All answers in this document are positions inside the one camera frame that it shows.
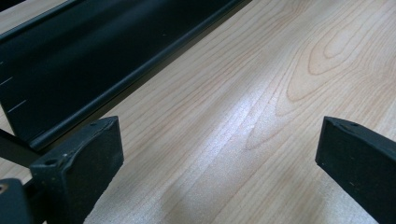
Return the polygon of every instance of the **black metal frame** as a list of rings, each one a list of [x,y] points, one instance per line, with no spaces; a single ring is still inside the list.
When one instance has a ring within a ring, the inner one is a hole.
[[[123,162],[117,118],[98,120],[250,0],[69,0],[0,35],[0,222],[82,223]]]
[[[247,2],[70,0],[0,35],[0,103],[14,133],[50,146]]]

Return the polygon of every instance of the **screw hole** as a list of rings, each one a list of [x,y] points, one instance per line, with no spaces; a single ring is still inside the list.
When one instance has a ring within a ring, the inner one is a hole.
[[[58,160],[53,159],[53,160],[48,160],[48,161],[44,162],[44,164],[50,166],[50,165],[56,164],[57,162],[58,162]]]

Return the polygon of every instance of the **black metal rail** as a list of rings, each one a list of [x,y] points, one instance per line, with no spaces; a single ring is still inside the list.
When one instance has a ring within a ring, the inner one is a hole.
[[[0,102],[14,133],[40,150],[97,119],[247,2],[67,1],[1,35]]]

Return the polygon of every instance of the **light wood tabletop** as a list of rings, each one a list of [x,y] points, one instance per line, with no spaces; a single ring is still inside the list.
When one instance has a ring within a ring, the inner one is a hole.
[[[105,115],[125,162],[86,223],[375,223],[315,155],[324,116],[396,139],[395,24],[393,0],[253,0]]]

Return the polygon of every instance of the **wooden surface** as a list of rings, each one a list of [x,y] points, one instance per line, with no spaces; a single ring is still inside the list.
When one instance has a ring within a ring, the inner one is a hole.
[[[253,0],[108,112],[125,163],[86,223],[375,223],[314,158],[323,116],[396,139],[395,24],[393,0]]]

